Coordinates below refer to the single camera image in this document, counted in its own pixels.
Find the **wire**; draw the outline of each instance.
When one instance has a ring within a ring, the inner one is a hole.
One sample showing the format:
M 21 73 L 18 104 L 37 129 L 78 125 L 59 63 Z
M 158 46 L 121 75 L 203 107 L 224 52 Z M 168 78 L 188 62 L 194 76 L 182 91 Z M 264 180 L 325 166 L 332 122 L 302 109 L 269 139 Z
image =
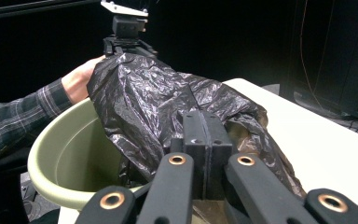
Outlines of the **wire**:
M 333 0 L 333 5 L 332 5 L 332 9 L 331 9 L 331 13 L 330 13 L 330 18 L 329 18 L 329 22 L 328 22 L 328 29 L 327 29 L 327 34 L 326 34 L 326 38 L 324 40 L 324 50 L 322 53 L 322 59 L 321 59 L 321 63 L 319 65 L 319 69 L 318 69 L 318 74 L 317 74 L 317 78 L 319 78 L 319 75 L 321 73 L 322 70 L 322 65 L 324 62 L 324 54 L 325 54 L 325 49 L 326 49 L 326 45 L 327 45 L 327 37 L 328 34 L 330 32 L 330 24 L 331 24 L 331 20 L 333 17 L 333 9 L 334 9 L 334 4 L 336 3 L 335 0 Z M 304 24 L 305 24 L 305 17 L 307 15 L 307 6 L 308 6 L 308 0 L 305 1 L 305 5 L 304 5 L 304 14 L 303 14 L 303 18 L 302 18 L 302 22 L 301 22 L 301 30 L 300 30 L 300 58 L 301 58 L 301 64 L 303 66 L 303 70 L 304 70 L 304 74 L 305 74 L 305 78 L 307 80 L 307 84 L 308 87 L 310 89 L 310 93 L 312 95 L 312 97 L 315 99 L 316 103 L 318 104 L 318 106 L 322 109 L 322 111 L 324 111 L 324 108 L 322 107 L 321 103 L 319 102 L 318 98 L 315 95 L 315 90 L 312 89 L 312 86 L 310 85 L 310 79 L 307 73 L 307 68 L 305 66 L 305 62 L 304 62 L 304 56 L 303 56 L 303 31 L 304 31 Z

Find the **person's hand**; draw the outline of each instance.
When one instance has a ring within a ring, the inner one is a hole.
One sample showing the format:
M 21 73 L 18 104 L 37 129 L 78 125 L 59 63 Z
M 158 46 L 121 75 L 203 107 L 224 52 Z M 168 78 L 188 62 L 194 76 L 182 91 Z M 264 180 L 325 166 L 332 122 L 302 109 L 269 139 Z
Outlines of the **person's hand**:
M 87 93 L 87 83 L 90 80 L 95 65 L 102 59 L 104 59 L 104 56 L 91 59 L 61 79 L 63 88 L 72 104 L 77 104 L 89 95 Z

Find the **flannel shirt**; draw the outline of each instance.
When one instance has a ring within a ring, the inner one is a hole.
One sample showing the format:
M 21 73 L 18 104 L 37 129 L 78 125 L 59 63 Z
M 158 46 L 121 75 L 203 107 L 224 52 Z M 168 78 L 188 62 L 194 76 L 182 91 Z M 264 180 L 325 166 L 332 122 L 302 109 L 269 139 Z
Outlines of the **flannel shirt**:
M 19 100 L 0 104 L 0 158 L 30 146 L 71 102 L 61 79 Z

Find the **black plastic bag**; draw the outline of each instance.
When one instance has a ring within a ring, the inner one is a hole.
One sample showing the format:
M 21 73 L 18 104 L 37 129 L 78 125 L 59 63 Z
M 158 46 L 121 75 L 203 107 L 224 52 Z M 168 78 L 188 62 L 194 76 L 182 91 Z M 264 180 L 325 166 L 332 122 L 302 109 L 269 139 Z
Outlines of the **black plastic bag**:
M 146 180 L 155 175 L 171 139 L 182 137 L 183 114 L 204 109 L 222 120 L 239 151 L 257 154 L 287 188 L 305 195 L 267 132 L 266 109 L 221 82 L 124 53 L 97 64 L 88 91 L 106 136 Z

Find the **green bucket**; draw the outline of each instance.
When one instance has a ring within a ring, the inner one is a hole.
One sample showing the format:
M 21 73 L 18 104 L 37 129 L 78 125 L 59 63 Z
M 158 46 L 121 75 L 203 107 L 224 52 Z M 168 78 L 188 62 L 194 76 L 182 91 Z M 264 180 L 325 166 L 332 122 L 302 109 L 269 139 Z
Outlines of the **green bucket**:
M 81 210 L 96 191 L 117 185 L 120 159 L 88 98 L 59 115 L 37 137 L 28 172 L 47 200 Z

